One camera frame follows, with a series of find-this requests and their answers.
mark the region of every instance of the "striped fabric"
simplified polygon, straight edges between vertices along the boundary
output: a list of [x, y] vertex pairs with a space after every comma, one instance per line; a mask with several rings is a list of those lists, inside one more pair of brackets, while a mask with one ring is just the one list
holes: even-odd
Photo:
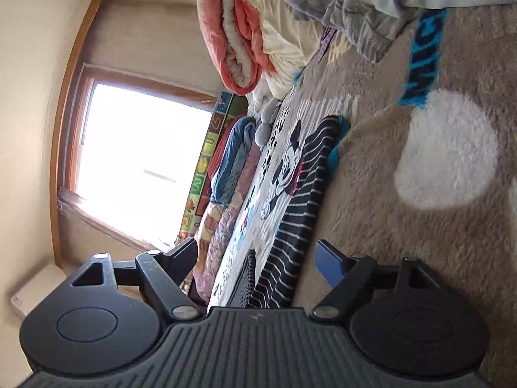
[[293, 300], [307, 246], [325, 192], [326, 162], [340, 129], [329, 116], [305, 140], [296, 189], [279, 224], [275, 240], [248, 306], [287, 308]]

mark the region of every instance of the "wall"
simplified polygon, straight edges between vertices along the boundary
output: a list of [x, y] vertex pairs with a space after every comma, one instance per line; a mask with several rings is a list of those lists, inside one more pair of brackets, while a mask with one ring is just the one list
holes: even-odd
[[0, 386], [30, 372], [9, 296], [53, 260], [48, 175], [56, 103], [90, 0], [0, 0]]
[[195, 6], [105, 1], [85, 44], [85, 60], [214, 96], [222, 89]]

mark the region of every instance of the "window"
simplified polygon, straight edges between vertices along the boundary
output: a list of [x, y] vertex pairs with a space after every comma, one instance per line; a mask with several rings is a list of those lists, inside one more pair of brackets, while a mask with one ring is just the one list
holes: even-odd
[[94, 78], [83, 92], [69, 189], [112, 228], [174, 246], [211, 112]]

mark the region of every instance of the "bed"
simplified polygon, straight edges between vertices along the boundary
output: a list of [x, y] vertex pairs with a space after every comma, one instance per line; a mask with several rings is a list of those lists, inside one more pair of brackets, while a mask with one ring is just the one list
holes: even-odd
[[[439, 45], [422, 42], [431, 37]], [[329, 115], [351, 129], [308, 243], [293, 306], [330, 287], [313, 265], [325, 238], [344, 254], [397, 264], [421, 258], [483, 315], [481, 374], [517, 379], [517, 5], [428, 11], [372, 64], [340, 33], [284, 99], [237, 216], [209, 307], [226, 306], [247, 253], [255, 279], [290, 202], [271, 200], [280, 161]]]

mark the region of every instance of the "wooden window frame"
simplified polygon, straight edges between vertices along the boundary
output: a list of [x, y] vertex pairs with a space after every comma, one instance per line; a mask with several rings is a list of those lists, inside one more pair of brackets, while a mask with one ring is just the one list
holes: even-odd
[[217, 100], [215, 96], [194, 90], [85, 64], [78, 81], [76, 103], [72, 107], [66, 159], [64, 161], [64, 187], [74, 192], [76, 190], [81, 137], [87, 120], [86, 113], [90, 107], [92, 92], [97, 84], [165, 97], [185, 105], [206, 109], [207, 111], [212, 111]]

